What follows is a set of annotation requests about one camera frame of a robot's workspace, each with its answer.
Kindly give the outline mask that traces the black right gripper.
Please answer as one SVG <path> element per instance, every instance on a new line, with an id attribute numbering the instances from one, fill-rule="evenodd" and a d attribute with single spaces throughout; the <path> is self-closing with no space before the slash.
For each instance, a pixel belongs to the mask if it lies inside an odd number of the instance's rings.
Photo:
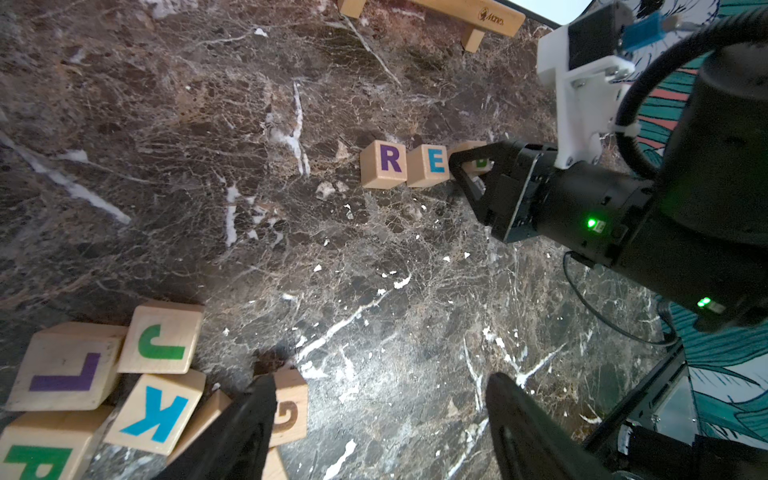
<path id="1" fill-rule="evenodd" d="M 450 179 L 492 235 L 547 237 L 599 264 L 615 264 L 648 210 L 652 183 L 580 161 L 554 166 L 552 147 L 463 142 L 448 150 Z"/>

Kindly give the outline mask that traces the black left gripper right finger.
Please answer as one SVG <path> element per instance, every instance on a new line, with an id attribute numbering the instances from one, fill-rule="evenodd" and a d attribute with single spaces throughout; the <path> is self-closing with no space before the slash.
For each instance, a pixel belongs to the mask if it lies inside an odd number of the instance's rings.
<path id="1" fill-rule="evenodd" d="M 489 376 L 486 394 L 494 453 L 503 479 L 610 479 L 508 375 Z"/>

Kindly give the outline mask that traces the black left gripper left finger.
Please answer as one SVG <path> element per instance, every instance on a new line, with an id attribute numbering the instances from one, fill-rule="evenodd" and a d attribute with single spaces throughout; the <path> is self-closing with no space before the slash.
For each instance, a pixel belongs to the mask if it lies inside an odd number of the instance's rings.
<path id="1" fill-rule="evenodd" d="M 277 409 L 274 377 L 262 375 L 158 479 L 260 479 Z"/>

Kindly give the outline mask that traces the wooden block red R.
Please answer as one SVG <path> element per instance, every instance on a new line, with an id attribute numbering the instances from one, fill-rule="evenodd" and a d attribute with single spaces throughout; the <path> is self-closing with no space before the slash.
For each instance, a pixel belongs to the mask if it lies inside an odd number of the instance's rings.
<path id="1" fill-rule="evenodd" d="M 361 186 L 392 189 L 407 181 L 406 147 L 399 143 L 374 140 L 359 154 Z"/>

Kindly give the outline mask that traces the wooden block letter E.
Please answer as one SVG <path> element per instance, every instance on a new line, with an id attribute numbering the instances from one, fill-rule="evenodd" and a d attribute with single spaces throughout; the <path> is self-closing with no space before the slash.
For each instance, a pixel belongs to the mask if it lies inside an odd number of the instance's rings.
<path id="1" fill-rule="evenodd" d="M 422 144 L 409 151 L 407 185 L 428 188 L 450 179 L 447 150 L 444 146 Z"/>

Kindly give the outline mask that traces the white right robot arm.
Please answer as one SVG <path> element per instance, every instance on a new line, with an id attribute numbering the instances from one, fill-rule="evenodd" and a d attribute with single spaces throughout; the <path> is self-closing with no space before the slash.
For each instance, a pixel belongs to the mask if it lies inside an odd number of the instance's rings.
<path id="1" fill-rule="evenodd" d="M 695 313 L 697 330 L 767 319 L 767 48 L 741 43 L 702 64 L 650 180 L 547 145 L 504 141 L 449 165 L 495 238 L 570 249 Z"/>

